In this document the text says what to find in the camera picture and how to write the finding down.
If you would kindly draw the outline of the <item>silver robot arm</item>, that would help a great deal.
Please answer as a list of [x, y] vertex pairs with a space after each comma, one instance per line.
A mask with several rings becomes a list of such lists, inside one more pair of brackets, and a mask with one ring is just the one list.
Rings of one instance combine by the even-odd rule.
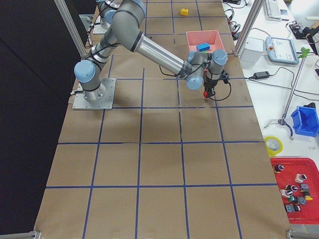
[[229, 84], [229, 74], [224, 70], [228, 55], [224, 50], [212, 53], [190, 51], [188, 59], [182, 60], [146, 37], [140, 31], [146, 16], [146, 7], [141, 0], [123, 0], [120, 4], [112, 0], [98, 0], [96, 4], [100, 17], [109, 24], [109, 28], [100, 42], [74, 67], [85, 101], [96, 103], [105, 97], [107, 88], [99, 75], [119, 45], [167, 69], [171, 76], [185, 80], [191, 90], [204, 87], [205, 98], [211, 99], [215, 95], [214, 88], [219, 81]]
[[112, 24], [112, 18], [118, 10], [121, 0], [97, 0], [101, 27], [107, 30]]

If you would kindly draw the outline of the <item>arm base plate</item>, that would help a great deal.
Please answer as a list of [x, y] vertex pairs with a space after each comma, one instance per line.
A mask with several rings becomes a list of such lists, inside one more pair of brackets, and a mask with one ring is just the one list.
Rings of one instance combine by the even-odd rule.
[[105, 34], [106, 31], [110, 28], [110, 26], [111, 25], [108, 23], [106, 23], [106, 25], [95, 24], [93, 28], [93, 34], [96, 34], [96, 35]]
[[84, 91], [81, 84], [73, 91], [73, 110], [112, 110], [116, 78], [100, 78], [100, 87], [95, 91]]

